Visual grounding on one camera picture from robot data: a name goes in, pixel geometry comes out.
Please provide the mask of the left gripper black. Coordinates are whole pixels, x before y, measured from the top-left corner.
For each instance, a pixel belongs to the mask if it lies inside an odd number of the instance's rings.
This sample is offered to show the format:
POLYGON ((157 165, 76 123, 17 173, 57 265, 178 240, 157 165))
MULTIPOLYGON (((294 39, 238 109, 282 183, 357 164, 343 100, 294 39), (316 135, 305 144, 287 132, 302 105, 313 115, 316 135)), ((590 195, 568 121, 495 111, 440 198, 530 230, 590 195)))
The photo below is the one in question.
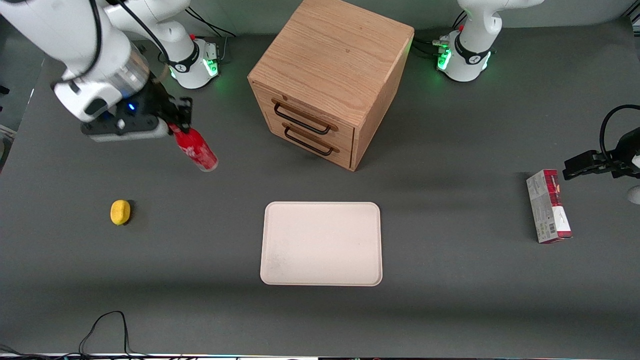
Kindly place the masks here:
POLYGON ((587 174, 605 174, 612 171, 612 178, 631 177, 640 178, 639 169, 640 128, 627 132, 620 137, 615 149, 611 150, 611 158, 617 165, 613 170, 610 162, 602 152, 587 150, 580 156, 574 156, 564 162, 562 175, 565 181, 587 174))

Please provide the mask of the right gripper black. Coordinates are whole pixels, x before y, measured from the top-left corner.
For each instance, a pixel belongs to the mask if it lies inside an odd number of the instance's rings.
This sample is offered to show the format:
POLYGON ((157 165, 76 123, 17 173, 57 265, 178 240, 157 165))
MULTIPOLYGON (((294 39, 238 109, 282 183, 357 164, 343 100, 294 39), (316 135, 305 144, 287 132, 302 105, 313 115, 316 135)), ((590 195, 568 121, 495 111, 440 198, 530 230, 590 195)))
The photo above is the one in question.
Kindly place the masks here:
POLYGON ((193 105, 190 96, 170 96, 161 83, 151 81, 140 92, 119 101, 114 111, 107 110, 82 124, 81 132, 87 137, 189 135, 193 105), (169 105, 168 119, 162 118, 165 105, 169 105))

